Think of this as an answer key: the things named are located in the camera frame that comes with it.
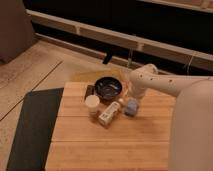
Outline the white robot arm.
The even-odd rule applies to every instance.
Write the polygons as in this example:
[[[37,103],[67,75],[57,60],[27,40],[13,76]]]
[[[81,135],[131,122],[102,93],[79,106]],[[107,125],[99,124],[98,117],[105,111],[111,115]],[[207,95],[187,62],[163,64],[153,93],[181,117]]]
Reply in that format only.
[[[176,98],[168,171],[213,171],[213,76],[160,75],[155,65],[147,64],[129,79],[135,98],[148,88]]]

